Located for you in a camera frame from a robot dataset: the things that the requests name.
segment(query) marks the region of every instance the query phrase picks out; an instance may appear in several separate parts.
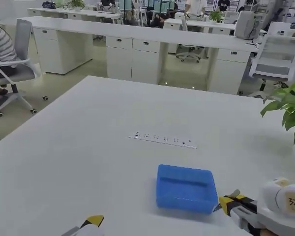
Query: blue plastic basket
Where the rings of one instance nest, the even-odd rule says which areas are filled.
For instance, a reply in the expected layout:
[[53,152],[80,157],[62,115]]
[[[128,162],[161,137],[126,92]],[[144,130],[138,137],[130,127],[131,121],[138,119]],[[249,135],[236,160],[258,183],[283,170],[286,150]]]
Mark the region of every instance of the blue plastic basket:
[[159,165],[156,204],[163,208],[211,214],[218,205],[212,172]]

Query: office chair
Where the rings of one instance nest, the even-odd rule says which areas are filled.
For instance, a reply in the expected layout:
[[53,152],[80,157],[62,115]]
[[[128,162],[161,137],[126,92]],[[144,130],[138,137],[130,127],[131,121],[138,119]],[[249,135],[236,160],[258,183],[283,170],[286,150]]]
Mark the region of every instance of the office chair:
[[[8,93],[8,99],[0,106],[0,110],[10,104],[14,100],[20,100],[32,114],[36,114],[37,110],[34,109],[29,102],[27,102],[23,96],[24,94],[19,92],[16,83],[20,81],[32,80],[36,77],[40,77],[40,72],[35,68],[35,66],[31,63],[28,58],[28,49],[30,43],[30,34],[31,34],[31,22],[25,20],[17,20],[16,24],[16,35],[14,47],[16,54],[20,60],[18,61],[9,61],[9,62],[0,62],[0,73],[4,76],[4,78],[0,79],[0,86],[11,84],[12,93]],[[1,70],[2,66],[16,66],[16,74],[8,77]],[[43,99],[45,101],[48,100],[48,97],[44,96]]]
[[[186,17],[183,16],[181,18],[181,21],[182,21],[182,30],[183,31],[188,31]],[[196,54],[196,53],[192,52],[192,51],[194,51],[197,48],[197,46],[184,45],[184,44],[182,46],[189,48],[189,50],[188,50],[188,52],[185,52],[185,53],[178,53],[178,54],[176,54],[176,58],[182,57],[181,58],[181,61],[185,61],[186,58],[193,58],[193,59],[196,60],[197,63],[200,62],[201,54]]]
[[233,24],[238,19],[239,12],[237,11],[227,11],[224,16],[223,23]]
[[279,82],[281,86],[294,83],[295,37],[266,35],[257,56],[252,59],[249,76],[263,80],[259,91],[249,97],[266,98],[268,94],[264,89],[268,80]]

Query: floor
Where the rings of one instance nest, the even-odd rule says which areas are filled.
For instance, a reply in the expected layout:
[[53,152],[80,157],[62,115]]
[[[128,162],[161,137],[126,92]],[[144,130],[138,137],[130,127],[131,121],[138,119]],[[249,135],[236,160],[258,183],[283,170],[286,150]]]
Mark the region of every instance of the floor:
[[[35,63],[39,63],[35,41],[31,39],[29,46],[29,57]],[[160,85],[206,90],[205,74],[207,72],[208,60],[201,59],[200,63],[193,60],[181,62],[175,55],[168,55],[165,73]],[[93,60],[69,72],[68,74],[44,74],[41,78],[32,81],[18,83],[20,91],[27,93],[27,100],[34,108],[41,111],[44,107],[57,99],[87,75],[107,77],[106,69],[106,46],[105,41],[95,40],[93,48]],[[255,91],[260,82],[251,83],[244,81],[245,91]],[[0,139],[11,133],[33,115],[20,103],[15,102],[2,110],[4,116],[0,118]]]

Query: striped shirt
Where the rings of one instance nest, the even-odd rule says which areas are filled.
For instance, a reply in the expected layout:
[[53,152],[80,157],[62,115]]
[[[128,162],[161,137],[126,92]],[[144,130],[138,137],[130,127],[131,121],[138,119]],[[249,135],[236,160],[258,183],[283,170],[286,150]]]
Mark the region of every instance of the striped shirt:
[[0,28],[0,62],[18,60],[12,39]]

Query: potted plant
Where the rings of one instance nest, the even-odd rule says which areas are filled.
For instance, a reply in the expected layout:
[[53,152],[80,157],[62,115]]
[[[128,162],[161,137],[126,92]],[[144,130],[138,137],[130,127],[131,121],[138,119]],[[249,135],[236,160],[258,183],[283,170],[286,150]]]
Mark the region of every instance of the potted plant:
[[220,22],[222,20],[222,13],[220,11],[212,11],[209,18],[213,23]]
[[289,88],[278,88],[266,99],[264,103],[269,99],[274,101],[268,103],[260,112],[263,117],[267,111],[285,110],[282,119],[282,127],[288,131],[292,127],[295,127],[295,84]]
[[71,7],[76,11],[81,11],[85,7],[83,0],[70,0],[68,5],[71,5]]

